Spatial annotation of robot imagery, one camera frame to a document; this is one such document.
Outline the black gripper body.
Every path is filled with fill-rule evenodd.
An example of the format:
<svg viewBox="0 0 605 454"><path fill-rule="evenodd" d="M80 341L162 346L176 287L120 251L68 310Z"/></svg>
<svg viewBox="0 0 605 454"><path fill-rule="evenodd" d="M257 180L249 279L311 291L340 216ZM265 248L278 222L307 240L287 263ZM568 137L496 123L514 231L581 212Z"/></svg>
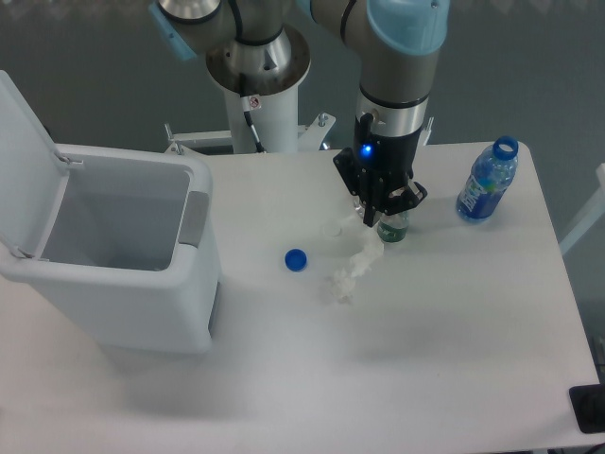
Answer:
<svg viewBox="0 0 605 454"><path fill-rule="evenodd" d="M360 195L377 186L381 208L387 195L412 181L413 161L420 131L404 136L385 136L371 131L365 113L354 125L354 145L340 151L333 159L337 172L351 195Z"/></svg>

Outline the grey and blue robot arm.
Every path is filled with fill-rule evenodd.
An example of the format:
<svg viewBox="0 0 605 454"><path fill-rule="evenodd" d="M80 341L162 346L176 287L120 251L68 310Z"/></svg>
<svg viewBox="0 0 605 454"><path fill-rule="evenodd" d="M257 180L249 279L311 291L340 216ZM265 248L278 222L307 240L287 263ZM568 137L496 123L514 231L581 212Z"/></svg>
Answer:
<svg viewBox="0 0 605 454"><path fill-rule="evenodd" d="M294 89L310 66L303 35L289 26L287 1L154 1L149 11L182 59L203 56L214 81L233 95L235 120L255 149L269 148L259 114L271 96ZM354 139L334 160L373 226L416 208L419 145L441 46L446 1L302 1L300 8L361 62Z"/></svg>

